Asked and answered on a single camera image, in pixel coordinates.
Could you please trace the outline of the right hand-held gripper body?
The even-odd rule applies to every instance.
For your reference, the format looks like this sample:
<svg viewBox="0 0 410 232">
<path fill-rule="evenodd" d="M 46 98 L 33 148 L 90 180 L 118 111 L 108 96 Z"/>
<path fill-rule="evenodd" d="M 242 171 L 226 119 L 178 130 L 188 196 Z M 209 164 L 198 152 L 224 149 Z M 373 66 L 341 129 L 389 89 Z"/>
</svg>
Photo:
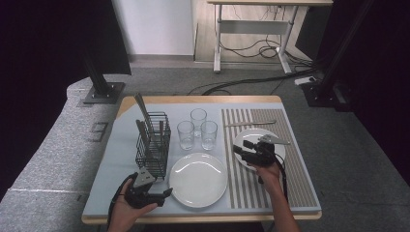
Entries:
<svg viewBox="0 0 410 232">
<path fill-rule="evenodd" d="M 276 145 L 289 145 L 290 142 L 265 134 L 260 136 L 254 144 L 256 147 L 252 150 L 256 151 L 258 165 L 269 166 L 274 162 L 284 163 L 284 157 L 276 153 Z"/>
</svg>

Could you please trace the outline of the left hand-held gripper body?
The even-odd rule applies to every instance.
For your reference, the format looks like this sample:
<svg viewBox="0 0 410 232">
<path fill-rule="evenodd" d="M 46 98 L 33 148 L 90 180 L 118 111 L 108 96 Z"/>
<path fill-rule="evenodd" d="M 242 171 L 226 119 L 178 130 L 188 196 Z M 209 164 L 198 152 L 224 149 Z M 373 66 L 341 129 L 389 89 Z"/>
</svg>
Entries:
<svg viewBox="0 0 410 232">
<path fill-rule="evenodd" d="M 128 204 L 135 209 L 142 209 L 147 205 L 158 203 L 157 197 L 149 192 L 155 182 L 156 178 L 145 167 L 141 167 L 127 187 L 125 199 Z"/>
</svg>

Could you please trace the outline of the white round plate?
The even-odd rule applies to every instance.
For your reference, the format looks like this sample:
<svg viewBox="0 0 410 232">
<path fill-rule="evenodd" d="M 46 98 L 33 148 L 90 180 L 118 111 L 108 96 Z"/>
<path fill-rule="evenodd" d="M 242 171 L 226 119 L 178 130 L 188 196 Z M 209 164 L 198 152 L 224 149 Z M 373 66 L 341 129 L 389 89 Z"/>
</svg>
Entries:
<svg viewBox="0 0 410 232">
<path fill-rule="evenodd" d="M 275 162 L 283 164 L 289 142 L 279 139 L 264 129 L 241 131 L 234 139 L 233 152 L 240 164 L 254 171 L 254 166 L 270 166 Z"/>
<path fill-rule="evenodd" d="M 175 162 L 168 183 L 178 202 L 191 208 L 205 208 L 225 193 L 227 171 L 217 158 L 194 153 Z"/>
</svg>

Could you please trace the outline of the black wire cutlery basket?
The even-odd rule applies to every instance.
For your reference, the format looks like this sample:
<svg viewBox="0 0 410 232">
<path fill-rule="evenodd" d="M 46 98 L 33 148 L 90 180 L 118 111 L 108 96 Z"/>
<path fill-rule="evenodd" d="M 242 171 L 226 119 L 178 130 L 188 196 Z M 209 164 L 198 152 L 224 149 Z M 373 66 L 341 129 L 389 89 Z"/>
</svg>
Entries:
<svg viewBox="0 0 410 232">
<path fill-rule="evenodd" d="M 155 178 L 165 178 L 168 153 L 170 146 L 171 129 L 168 117 L 164 112 L 149 112 L 151 122 L 154 129 L 154 134 L 150 135 L 145 121 L 145 130 L 149 139 L 149 150 L 151 157 L 146 159 L 141 152 L 141 137 L 136 140 L 136 156 L 135 162 L 139 168 L 145 167 Z M 160 142 L 160 121 L 164 122 L 163 141 Z"/>
</svg>

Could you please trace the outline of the person's right hand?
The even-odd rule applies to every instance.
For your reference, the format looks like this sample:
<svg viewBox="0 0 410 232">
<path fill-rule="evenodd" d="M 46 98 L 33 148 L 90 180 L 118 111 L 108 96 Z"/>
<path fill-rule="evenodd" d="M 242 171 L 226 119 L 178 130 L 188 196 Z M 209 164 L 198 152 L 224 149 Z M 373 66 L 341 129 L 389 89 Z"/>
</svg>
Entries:
<svg viewBox="0 0 410 232">
<path fill-rule="evenodd" d="M 256 169 L 256 174 L 262 179 L 265 190 L 271 192 L 280 188 L 279 168 L 275 163 L 269 167 L 255 165 L 254 168 Z"/>
</svg>

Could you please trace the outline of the person's left hand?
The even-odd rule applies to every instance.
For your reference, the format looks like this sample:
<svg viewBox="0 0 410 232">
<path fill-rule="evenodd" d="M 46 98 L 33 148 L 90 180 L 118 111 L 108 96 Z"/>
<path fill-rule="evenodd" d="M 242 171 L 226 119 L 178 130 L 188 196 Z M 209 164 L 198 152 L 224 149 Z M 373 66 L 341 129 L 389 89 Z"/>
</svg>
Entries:
<svg viewBox="0 0 410 232">
<path fill-rule="evenodd" d="M 130 206 L 125 200 L 125 192 L 131 182 L 132 180 L 128 179 L 121 188 L 120 193 L 114 202 L 108 228 L 124 228 L 130 230 L 138 218 L 150 213 L 158 207 L 157 203 L 147 205 L 142 209 L 135 209 Z"/>
</svg>

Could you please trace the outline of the clear drinking glass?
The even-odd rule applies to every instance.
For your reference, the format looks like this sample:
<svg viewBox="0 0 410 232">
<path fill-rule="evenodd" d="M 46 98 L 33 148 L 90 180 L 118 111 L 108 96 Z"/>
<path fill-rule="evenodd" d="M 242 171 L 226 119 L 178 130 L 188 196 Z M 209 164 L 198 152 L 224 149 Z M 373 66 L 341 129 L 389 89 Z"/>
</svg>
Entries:
<svg viewBox="0 0 410 232">
<path fill-rule="evenodd" d="M 204 150 L 210 151 L 216 147 L 218 125 L 214 121 L 205 121 L 201 125 L 201 145 Z"/>
<path fill-rule="evenodd" d="M 190 113 L 190 120 L 194 125 L 194 136 L 201 136 L 201 125 L 207 119 L 207 112 L 202 108 L 195 108 Z"/>
<path fill-rule="evenodd" d="M 191 121 L 180 122 L 177 126 L 179 144 L 183 150 L 191 150 L 194 146 L 194 125 Z"/>
</svg>

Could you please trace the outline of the striped grey placemat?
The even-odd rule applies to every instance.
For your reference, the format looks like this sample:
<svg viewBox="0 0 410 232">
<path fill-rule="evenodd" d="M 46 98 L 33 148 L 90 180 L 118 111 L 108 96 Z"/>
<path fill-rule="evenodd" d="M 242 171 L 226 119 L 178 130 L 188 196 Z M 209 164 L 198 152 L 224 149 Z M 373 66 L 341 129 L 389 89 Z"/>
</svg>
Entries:
<svg viewBox="0 0 410 232">
<path fill-rule="evenodd" d="M 225 127 L 238 122 L 263 122 L 277 120 L 275 124 Z M 304 160 L 289 125 L 285 111 L 273 108 L 224 108 L 221 111 L 223 142 L 228 172 L 228 205 L 235 210 L 262 209 L 271 206 L 268 193 L 258 184 L 255 171 L 240 164 L 233 152 L 235 137 L 244 130 L 264 129 L 278 138 L 289 141 L 285 145 L 287 195 L 290 207 L 296 212 L 314 212 L 321 209 Z"/>
</svg>

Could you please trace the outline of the short silver cutlery piece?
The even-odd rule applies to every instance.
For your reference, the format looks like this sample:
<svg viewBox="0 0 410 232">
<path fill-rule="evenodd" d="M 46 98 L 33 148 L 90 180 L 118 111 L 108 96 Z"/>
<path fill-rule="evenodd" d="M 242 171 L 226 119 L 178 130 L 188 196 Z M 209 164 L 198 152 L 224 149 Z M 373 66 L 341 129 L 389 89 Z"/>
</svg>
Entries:
<svg viewBox="0 0 410 232">
<path fill-rule="evenodd" d="M 141 137 L 141 152 L 143 153 L 144 157 L 148 159 L 149 157 L 151 157 L 151 153 L 149 150 L 149 139 L 145 130 L 145 124 L 142 121 L 137 120 L 136 125 L 138 127 L 139 134 Z"/>
</svg>

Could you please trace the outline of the white power strip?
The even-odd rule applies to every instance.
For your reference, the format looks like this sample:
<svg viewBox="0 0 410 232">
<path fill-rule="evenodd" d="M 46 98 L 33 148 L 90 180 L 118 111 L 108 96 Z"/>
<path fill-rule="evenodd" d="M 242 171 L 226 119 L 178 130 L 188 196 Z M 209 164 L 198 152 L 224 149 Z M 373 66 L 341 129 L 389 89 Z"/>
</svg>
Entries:
<svg viewBox="0 0 410 232">
<path fill-rule="evenodd" d="M 303 85 L 303 84 L 308 84 L 308 83 L 313 83 L 317 79 L 314 76 L 307 76 L 307 77 L 302 77 L 294 80 L 295 85 Z"/>
</svg>

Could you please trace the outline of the long silver cutlery piece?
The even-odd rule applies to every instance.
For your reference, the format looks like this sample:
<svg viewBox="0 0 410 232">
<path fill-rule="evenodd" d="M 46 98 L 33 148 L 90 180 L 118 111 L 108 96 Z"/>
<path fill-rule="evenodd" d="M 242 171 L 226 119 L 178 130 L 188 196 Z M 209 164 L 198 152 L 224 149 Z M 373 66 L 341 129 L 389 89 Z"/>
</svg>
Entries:
<svg viewBox="0 0 410 232">
<path fill-rule="evenodd" d="M 151 122 L 150 115 L 149 115 L 149 113 L 146 109 L 145 102 L 142 98 L 142 95 L 140 93 L 136 93 L 134 95 L 134 98 L 135 98 L 136 103 L 139 105 L 139 108 L 140 108 L 140 110 L 143 114 L 143 117 L 145 119 L 145 123 L 147 125 L 149 134 L 153 135 L 154 134 L 153 125 L 152 125 L 152 122 Z"/>
</svg>

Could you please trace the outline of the white standing desk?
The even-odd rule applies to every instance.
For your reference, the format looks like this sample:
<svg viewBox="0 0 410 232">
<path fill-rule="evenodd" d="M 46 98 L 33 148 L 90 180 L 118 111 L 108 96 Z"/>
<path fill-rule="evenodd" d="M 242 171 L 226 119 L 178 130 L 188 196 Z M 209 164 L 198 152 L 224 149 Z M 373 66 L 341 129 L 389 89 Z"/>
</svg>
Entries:
<svg viewBox="0 0 410 232">
<path fill-rule="evenodd" d="M 280 46 L 276 52 L 285 74 L 290 74 L 291 69 L 285 54 L 294 21 L 300 7 L 330 7 L 333 0 L 206 0 L 217 8 L 216 16 L 216 46 L 214 50 L 214 67 L 215 73 L 219 73 L 221 45 L 220 39 L 222 34 L 256 34 L 256 35 L 279 35 L 282 36 Z M 273 20 L 234 20 L 222 18 L 223 6 L 283 6 L 291 7 L 292 15 L 287 21 Z"/>
</svg>

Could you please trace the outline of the black curtain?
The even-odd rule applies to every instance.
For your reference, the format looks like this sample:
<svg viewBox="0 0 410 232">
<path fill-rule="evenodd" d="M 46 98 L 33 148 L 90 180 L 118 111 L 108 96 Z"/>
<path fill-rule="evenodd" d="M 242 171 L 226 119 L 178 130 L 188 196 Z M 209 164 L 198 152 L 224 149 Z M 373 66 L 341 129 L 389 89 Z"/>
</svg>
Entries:
<svg viewBox="0 0 410 232">
<path fill-rule="evenodd" d="M 332 49 L 351 12 L 334 0 L 316 62 Z M 374 0 L 342 63 L 350 108 L 410 184 L 410 0 Z"/>
</svg>

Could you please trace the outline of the black stand with base plate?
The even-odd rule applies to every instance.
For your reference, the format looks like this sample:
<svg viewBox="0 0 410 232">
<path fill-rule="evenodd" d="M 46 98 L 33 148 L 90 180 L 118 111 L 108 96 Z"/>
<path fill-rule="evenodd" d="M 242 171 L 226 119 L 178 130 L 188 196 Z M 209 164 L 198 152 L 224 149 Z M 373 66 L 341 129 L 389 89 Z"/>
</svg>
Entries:
<svg viewBox="0 0 410 232">
<path fill-rule="evenodd" d="M 96 68 L 87 49 L 82 50 L 85 70 L 92 81 L 92 88 L 83 100 L 84 104 L 115 104 L 125 87 L 124 82 L 107 82 L 103 74 Z"/>
</svg>

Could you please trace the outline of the black metal frame stand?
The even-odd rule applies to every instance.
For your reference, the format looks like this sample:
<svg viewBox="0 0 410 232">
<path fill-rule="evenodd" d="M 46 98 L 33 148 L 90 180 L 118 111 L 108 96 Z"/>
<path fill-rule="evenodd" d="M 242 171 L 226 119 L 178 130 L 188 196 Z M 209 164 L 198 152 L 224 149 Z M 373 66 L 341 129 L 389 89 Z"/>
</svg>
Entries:
<svg viewBox="0 0 410 232">
<path fill-rule="evenodd" d="M 350 22 L 346 24 L 332 49 L 321 60 L 323 79 L 319 82 L 304 84 L 307 104 L 310 107 L 331 107 L 336 111 L 349 112 L 350 90 L 341 81 L 342 63 L 347 60 L 348 49 L 360 26 L 366 18 L 374 0 L 343 0 L 344 10 L 351 12 Z"/>
</svg>

